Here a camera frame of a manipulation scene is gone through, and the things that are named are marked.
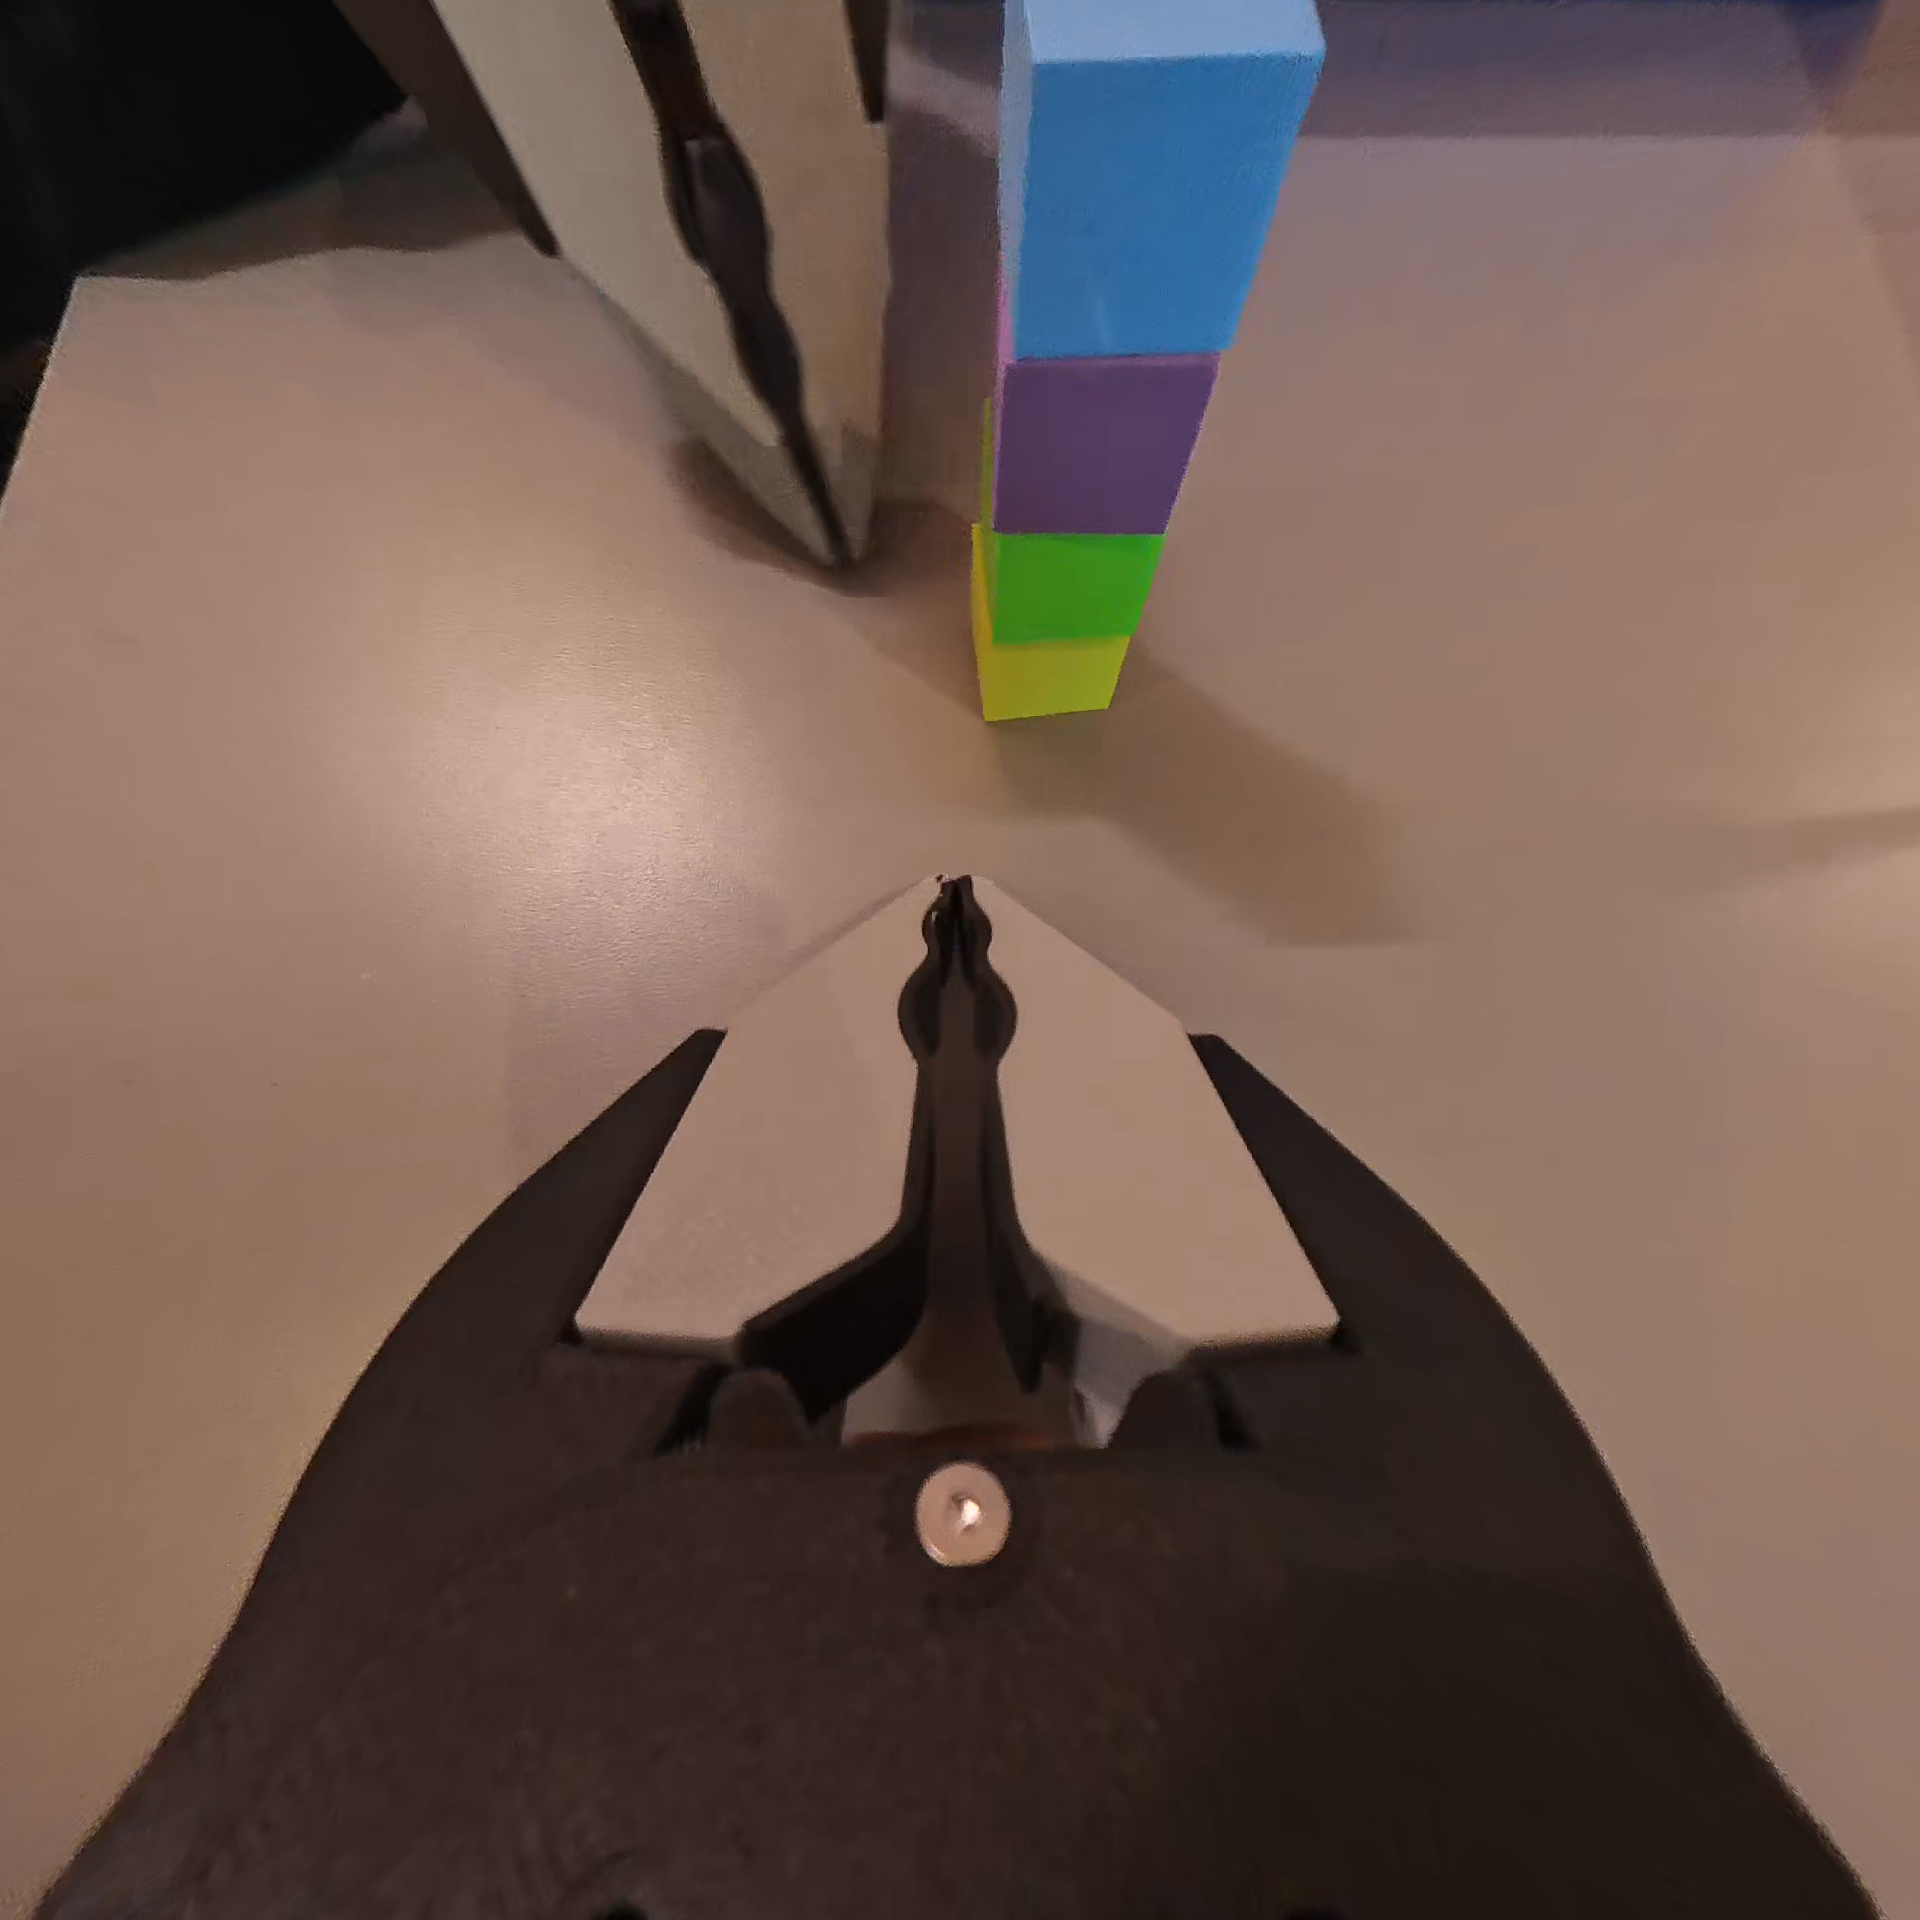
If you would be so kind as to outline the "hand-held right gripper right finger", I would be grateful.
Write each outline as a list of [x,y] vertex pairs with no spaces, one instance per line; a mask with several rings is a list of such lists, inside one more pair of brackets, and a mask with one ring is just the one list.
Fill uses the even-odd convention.
[[1066,1320],[1086,1437],[1106,1444],[1150,1374],[1327,1342],[1332,1299],[1179,1015],[994,880],[975,898],[1013,998],[1013,1218]]

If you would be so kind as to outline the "blue foam cube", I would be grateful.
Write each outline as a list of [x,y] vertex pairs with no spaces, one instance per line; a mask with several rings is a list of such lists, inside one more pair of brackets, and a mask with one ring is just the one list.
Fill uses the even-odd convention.
[[1315,4],[1007,4],[1013,356],[1222,356],[1323,58]]

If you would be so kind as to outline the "purple foam cube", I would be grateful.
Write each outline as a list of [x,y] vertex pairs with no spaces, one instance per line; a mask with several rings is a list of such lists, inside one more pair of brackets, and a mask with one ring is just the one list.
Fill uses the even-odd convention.
[[1167,534],[1217,356],[1019,356],[994,287],[980,525],[994,534]]

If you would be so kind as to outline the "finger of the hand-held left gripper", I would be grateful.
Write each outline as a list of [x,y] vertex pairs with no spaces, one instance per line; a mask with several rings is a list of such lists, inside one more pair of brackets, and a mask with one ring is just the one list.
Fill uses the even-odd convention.
[[621,311],[671,403],[712,310],[780,429],[799,356],[753,177],[705,97],[684,4],[436,4],[561,257]]
[[671,370],[671,411],[794,546],[855,565],[869,551],[884,440],[890,4],[684,4],[684,24],[765,213],[801,434],[751,389],[716,299],[709,369]]

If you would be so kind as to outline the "person's dark clothing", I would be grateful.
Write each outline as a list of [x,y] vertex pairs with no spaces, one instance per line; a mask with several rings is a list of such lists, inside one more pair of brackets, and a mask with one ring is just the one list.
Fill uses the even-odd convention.
[[5,4],[5,478],[78,275],[405,102],[333,4]]

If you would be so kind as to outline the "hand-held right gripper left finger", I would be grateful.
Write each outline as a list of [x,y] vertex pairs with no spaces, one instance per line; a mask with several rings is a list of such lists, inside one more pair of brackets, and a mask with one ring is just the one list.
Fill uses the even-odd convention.
[[587,1346],[773,1372],[810,1420],[907,1342],[919,1059],[899,1026],[924,966],[921,875],[810,946],[726,1029],[592,1282]]

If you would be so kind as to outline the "green foam cube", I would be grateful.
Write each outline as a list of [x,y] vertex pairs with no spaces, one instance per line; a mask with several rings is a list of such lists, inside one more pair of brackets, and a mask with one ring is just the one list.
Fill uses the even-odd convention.
[[994,530],[994,404],[980,404],[975,562],[994,642],[1131,638],[1149,607],[1167,534]]

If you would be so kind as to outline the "yellow foam cube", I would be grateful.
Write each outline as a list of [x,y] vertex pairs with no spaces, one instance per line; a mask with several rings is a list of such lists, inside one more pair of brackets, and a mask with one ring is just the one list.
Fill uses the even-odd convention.
[[1134,638],[998,642],[992,629],[990,546],[980,525],[975,525],[968,534],[968,629],[986,719],[1007,723],[1106,711]]

